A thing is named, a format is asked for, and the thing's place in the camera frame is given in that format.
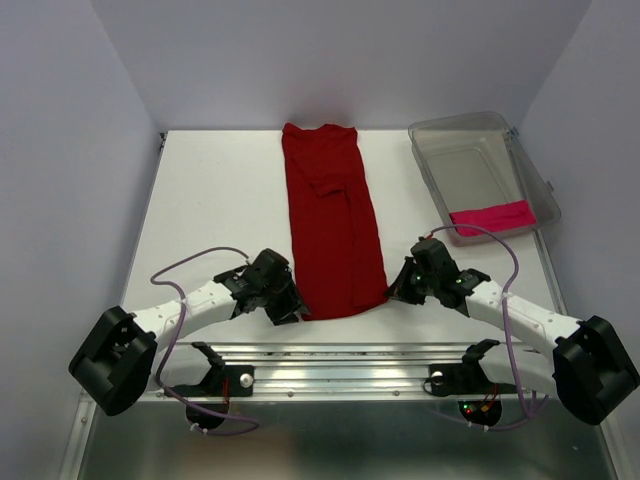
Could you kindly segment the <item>dark red t shirt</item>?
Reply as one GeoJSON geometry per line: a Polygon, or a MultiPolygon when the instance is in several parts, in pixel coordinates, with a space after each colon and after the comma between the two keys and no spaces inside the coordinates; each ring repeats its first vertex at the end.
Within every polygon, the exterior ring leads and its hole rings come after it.
{"type": "Polygon", "coordinates": [[[388,288],[378,225],[353,127],[288,123],[281,144],[295,279],[306,321],[366,312],[388,288]]]}

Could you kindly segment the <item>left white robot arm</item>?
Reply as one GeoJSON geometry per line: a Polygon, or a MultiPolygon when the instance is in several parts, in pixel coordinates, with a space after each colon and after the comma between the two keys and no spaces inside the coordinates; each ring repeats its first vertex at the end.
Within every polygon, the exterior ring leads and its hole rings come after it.
{"type": "Polygon", "coordinates": [[[150,281],[174,289],[177,299],[132,312],[120,306],[104,311],[69,364],[71,376],[108,416],[132,407],[159,381],[184,337],[257,309],[275,326],[296,323],[309,312],[288,260],[272,249],[191,293],[161,272],[150,281]]]}

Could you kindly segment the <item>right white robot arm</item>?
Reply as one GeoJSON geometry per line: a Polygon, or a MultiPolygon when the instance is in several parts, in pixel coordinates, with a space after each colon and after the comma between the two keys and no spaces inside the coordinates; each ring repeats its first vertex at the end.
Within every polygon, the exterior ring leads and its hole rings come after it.
{"type": "Polygon", "coordinates": [[[423,388],[433,396],[530,391],[598,425],[639,387],[639,372],[606,319],[579,320],[513,295],[478,270],[459,269],[433,237],[411,248],[386,295],[410,305],[433,297],[505,334],[471,345],[456,363],[432,365],[423,388]]]}

